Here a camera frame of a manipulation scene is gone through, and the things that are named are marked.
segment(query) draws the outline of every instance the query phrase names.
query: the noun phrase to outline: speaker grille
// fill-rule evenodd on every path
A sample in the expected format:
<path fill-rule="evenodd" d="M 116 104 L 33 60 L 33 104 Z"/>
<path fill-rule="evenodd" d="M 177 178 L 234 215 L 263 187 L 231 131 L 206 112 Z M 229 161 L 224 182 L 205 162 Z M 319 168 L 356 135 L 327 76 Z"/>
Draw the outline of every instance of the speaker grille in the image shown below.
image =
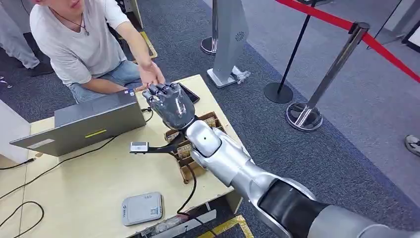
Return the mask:
<path fill-rule="evenodd" d="M 244 37 L 245 37 L 245 32 L 240 31 L 236 34 L 235 40 L 236 41 L 242 41 L 244 39 Z"/>

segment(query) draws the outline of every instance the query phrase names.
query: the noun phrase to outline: shoe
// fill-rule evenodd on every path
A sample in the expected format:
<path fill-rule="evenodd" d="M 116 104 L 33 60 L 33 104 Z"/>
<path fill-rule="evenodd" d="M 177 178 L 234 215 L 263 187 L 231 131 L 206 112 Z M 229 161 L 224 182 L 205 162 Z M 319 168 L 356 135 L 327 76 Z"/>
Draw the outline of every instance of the shoe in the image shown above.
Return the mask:
<path fill-rule="evenodd" d="M 35 68 L 30 68 L 29 72 L 31 77 L 36 77 L 44 74 L 53 73 L 54 70 L 49 64 L 40 62 Z"/>
<path fill-rule="evenodd" d="M 413 154 L 420 156 L 420 139 L 413 135 L 406 136 L 406 148 Z"/>

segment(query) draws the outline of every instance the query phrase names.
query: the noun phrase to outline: robotic arm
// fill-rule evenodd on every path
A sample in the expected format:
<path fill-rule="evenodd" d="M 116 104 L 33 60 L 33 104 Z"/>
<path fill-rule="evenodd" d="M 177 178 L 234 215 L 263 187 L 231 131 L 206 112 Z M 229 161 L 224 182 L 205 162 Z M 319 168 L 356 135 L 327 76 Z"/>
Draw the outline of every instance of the robotic arm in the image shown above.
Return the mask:
<path fill-rule="evenodd" d="M 253 163 L 232 138 L 197 120 L 181 87 L 151 85 L 143 93 L 163 122 L 191 141 L 191 157 L 248 200 L 255 213 L 281 238 L 420 238 L 420 232 L 393 230 L 356 213 L 316 201 L 303 185 Z"/>

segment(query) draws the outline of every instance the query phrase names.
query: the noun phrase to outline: laptop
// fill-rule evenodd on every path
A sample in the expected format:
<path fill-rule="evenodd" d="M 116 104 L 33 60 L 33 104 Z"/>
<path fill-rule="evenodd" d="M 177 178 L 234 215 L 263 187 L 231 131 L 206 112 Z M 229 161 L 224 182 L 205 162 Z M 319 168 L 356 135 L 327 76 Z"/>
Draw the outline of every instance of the laptop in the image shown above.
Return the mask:
<path fill-rule="evenodd" d="M 55 111 L 55 128 L 11 145 L 61 156 L 146 125 L 133 90 L 123 90 Z"/>

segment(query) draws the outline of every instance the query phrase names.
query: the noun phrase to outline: black arm segment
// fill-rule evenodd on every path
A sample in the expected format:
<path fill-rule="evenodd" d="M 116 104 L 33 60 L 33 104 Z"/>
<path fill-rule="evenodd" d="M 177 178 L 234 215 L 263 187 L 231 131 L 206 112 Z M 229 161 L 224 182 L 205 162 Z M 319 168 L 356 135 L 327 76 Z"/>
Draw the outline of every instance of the black arm segment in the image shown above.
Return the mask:
<path fill-rule="evenodd" d="M 259 207 L 282 224 L 294 238 L 306 238 L 312 222 L 328 204 L 310 200 L 297 189 L 277 180 Z"/>

